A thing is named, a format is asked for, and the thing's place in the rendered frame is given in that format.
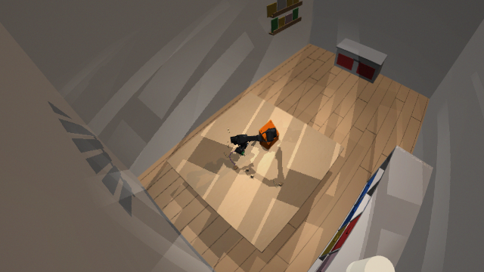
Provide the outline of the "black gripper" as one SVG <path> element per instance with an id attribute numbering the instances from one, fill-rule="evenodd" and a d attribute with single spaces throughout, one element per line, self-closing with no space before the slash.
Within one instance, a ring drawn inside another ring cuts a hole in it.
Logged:
<path id="1" fill-rule="evenodd" d="M 235 152 L 241 154 L 247 148 L 247 146 L 247 142 L 245 144 L 240 144 L 240 146 L 235 149 Z"/>

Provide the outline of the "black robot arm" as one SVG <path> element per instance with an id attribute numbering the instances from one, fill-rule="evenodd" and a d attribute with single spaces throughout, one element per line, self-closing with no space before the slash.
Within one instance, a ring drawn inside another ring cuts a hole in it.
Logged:
<path id="1" fill-rule="evenodd" d="M 268 128 L 267 131 L 264 131 L 262 134 L 258 134 L 255 136 L 247 136 L 247 134 L 239 134 L 234 137 L 230 137 L 231 143 L 234 145 L 240 145 L 240 144 L 245 144 L 248 141 L 263 141 L 262 140 L 262 135 L 266 133 L 267 141 L 264 142 L 272 142 L 275 140 L 275 138 L 278 136 L 277 129 L 276 128 Z"/>

